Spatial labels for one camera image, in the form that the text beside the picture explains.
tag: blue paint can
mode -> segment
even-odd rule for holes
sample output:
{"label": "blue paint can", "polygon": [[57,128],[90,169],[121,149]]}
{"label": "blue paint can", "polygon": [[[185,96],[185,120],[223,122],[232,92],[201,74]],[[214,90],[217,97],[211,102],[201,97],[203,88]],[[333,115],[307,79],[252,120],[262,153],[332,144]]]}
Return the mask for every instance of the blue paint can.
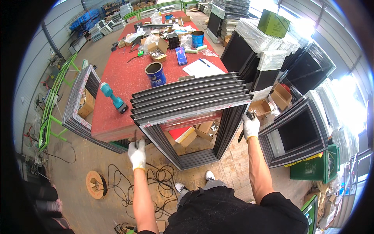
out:
{"label": "blue paint can", "polygon": [[151,63],[145,68],[152,87],[166,84],[166,77],[162,69],[162,63],[158,62]]}
{"label": "blue paint can", "polygon": [[197,48],[204,45],[204,32],[194,31],[192,32],[192,47]]}
{"label": "blue paint can", "polygon": [[173,17],[173,14],[165,15],[165,19],[171,19]]}

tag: green railing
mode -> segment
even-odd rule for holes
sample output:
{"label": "green railing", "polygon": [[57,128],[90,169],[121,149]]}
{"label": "green railing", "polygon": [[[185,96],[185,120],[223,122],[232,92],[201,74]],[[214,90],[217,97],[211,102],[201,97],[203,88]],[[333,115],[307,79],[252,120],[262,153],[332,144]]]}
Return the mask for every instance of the green railing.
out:
{"label": "green railing", "polygon": [[[39,145],[38,145],[39,152],[42,151],[43,149],[45,149],[45,147],[47,147],[47,145],[49,144],[49,135],[55,136],[55,137],[57,137],[57,138],[59,138],[63,141],[67,141],[65,138],[61,137],[61,135],[68,130],[67,128],[64,128],[64,130],[62,130],[59,134],[55,134],[55,133],[51,132],[50,126],[51,126],[52,121],[55,121],[56,123],[58,123],[59,125],[62,126],[61,121],[59,121],[58,119],[56,119],[55,117],[52,116],[52,109],[53,109],[55,104],[57,105],[57,92],[60,89],[60,86],[61,86],[62,82],[65,82],[67,85],[69,85],[71,87],[72,83],[75,80],[75,79],[73,79],[73,81],[68,82],[65,79],[65,74],[67,72],[80,72],[80,70],[77,68],[77,66],[73,63],[77,54],[78,54],[78,52],[73,54],[63,64],[60,72],[58,73],[57,77],[54,80],[52,88],[50,89],[50,91],[48,93],[48,97],[47,97],[47,101],[45,102],[46,105],[45,105],[44,112],[43,112],[43,117],[42,117],[42,124],[40,126]],[[70,66],[72,66],[75,70],[68,70]]]}
{"label": "green railing", "polygon": [[158,7],[163,7],[163,6],[175,5],[175,4],[180,4],[181,5],[181,10],[183,9],[184,13],[186,13],[187,4],[197,4],[199,2],[200,1],[170,1],[170,2],[167,2],[167,3],[156,4],[156,5],[147,6],[147,7],[144,7],[142,9],[139,9],[139,10],[133,11],[131,13],[128,13],[122,19],[129,19],[133,16],[136,16],[138,18],[138,20],[141,20],[140,13],[143,12],[143,11],[158,8]]}

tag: red table surface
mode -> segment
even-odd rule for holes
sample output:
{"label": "red table surface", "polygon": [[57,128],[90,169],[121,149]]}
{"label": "red table surface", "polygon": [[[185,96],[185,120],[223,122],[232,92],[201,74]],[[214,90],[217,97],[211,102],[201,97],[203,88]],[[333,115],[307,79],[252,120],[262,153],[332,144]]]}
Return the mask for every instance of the red table surface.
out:
{"label": "red table surface", "polygon": [[[172,14],[175,17],[186,15],[182,11],[173,12]],[[165,20],[165,15],[167,14],[162,15],[163,22]],[[146,21],[151,20],[150,18],[145,18],[127,24],[118,40],[122,39],[129,33],[134,33],[135,23],[142,22],[144,24]],[[189,25],[191,25],[192,28],[198,29],[193,22],[184,23],[184,26]],[[206,39],[207,36],[208,35],[205,35],[204,37],[204,44],[208,46],[209,50],[215,52]],[[130,53],[130,49],[130,46],[126,47],[124,54],[122,53],[123,48],[119,48],[112,52],[101,78],[101,82],[108,83],[113,90],[113,94],[116,97],[120,97],[129,106],[129,109],[124,114],[120,114],[114,107],[112,100],[105,97],[101,91],[98,91],[93,111],[91,129],[92,136],[98,140],[110,142],[133,137],[134,129],[137,128],[130,117],[130,110],[132,109],[130,99],[132,98],[132,94],[151,88],[150,81],[144,69],[148,64],[152,63],[153,60],[150,55],[145,55],[143,57],[135,58],[127,63],[127,61],[137,55],[137,52]],[[176,82],[179,77],[187,76],[188,74],[183,71],[182,68],[199,58],[205,58],[222,71],[227,72],[227,69],[221,62],[220,58],[205,56],[201,52],[198,54],[187,53],[188,64],[184,66],[178,65],[175,50],[168,49],[166,55],[166,61],[163,62],[162,65],[167,83]]]}

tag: gloved hand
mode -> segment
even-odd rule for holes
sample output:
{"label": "gloved hand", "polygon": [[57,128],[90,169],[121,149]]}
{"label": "gloved hand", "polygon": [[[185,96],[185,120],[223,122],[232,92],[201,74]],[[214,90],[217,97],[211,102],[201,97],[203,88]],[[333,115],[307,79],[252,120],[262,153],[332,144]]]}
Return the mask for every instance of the gloved hand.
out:
{"label": "gloved hand", "polygon": [[251,115],[252,120],[248,118],[246,114],[242,114],[243,131],[246,142],[250,137],[258,138],[258,131],[260,130],[260,122],[258,121],[256,115],[254,113],[251,113]]}
{"label": "gloved hand", "polygon": [[127,152],[132,163],[132,170],[134,171],[137,168],[145,170],[145,140],[137,140],[131,142],[129,145],[129,151]]}

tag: cable spool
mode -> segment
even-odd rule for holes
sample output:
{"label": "cable spool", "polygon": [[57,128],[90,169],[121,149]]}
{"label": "cable spool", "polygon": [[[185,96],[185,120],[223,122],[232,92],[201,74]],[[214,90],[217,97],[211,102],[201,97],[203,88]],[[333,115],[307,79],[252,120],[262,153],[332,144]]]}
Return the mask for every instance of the cable spool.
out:
{"label": "cable spool", "polygon": [[107,183],[104,177],[96,171],[90,171],[87,174],[86,186],[90,195],[95,199],[101,199],[108,192]]}

